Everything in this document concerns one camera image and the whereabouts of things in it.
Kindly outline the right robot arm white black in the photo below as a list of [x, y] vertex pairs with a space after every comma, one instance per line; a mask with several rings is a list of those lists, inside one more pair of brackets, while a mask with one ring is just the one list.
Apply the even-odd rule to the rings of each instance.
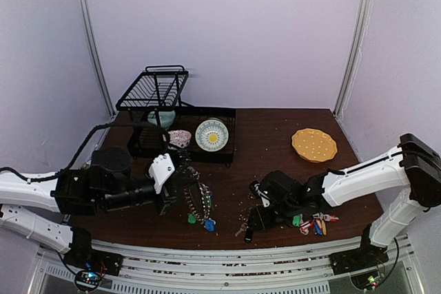
[[245, 241], [256, 231], [291, 225], [301, 215], [318, 233], [318, 213], [377, 191], [399, 187], [397, 198], [377, 220], [368, 224], [360, 246], [333, 253], [334, 274], [350, 273], [388, 261], [387, 247], [418, 215], [440, 205], [440, 155], [413, 134], [403, 134], [388, 152], [352, 167], [331, 170], [298, 182], [282, 171], [271, 171], [249, 189], [262, 204], [243, 225]]

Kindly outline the black keyring disc with rings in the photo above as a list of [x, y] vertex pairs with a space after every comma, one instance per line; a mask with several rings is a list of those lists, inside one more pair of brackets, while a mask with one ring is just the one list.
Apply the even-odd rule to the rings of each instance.
[[189, 209], [189, 214], [193, 215], [197, 222], [204, 225], [206, 219], [211, 218], [212, 211], [212, 192], [209, 186], [199, 179], [197, 185], [192, 185], [184, 189], [183, 194]]

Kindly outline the silver key with black head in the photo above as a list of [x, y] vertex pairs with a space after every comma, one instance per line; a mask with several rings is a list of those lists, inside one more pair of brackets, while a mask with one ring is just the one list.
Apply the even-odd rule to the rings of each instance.
[[243, 235], [243, 239], [244, 239], [245, 229], [246, 229], [246, 223], [241, 224], [239, 230], [237, 230], [237, 232], [235, 233], [235, 236], [238, 237], [240, 235]]

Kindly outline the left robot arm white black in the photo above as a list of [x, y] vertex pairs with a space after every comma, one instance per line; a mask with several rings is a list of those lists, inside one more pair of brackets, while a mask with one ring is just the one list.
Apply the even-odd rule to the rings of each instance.
[[31, 211], [93, 216], [153, 204], [163, 215], [179, 191], [198, 184], [198, 172], [184, 150], [158, 155], [142, 178], [131, 175], [132, 157], [116, 147], [94, 151], [90, 166], [38, 175], [1, 170], [1, 226], [62, 254], [80, 269], [117, 276], [123, 256], [94, 249], [89, 231], [57, 224]]

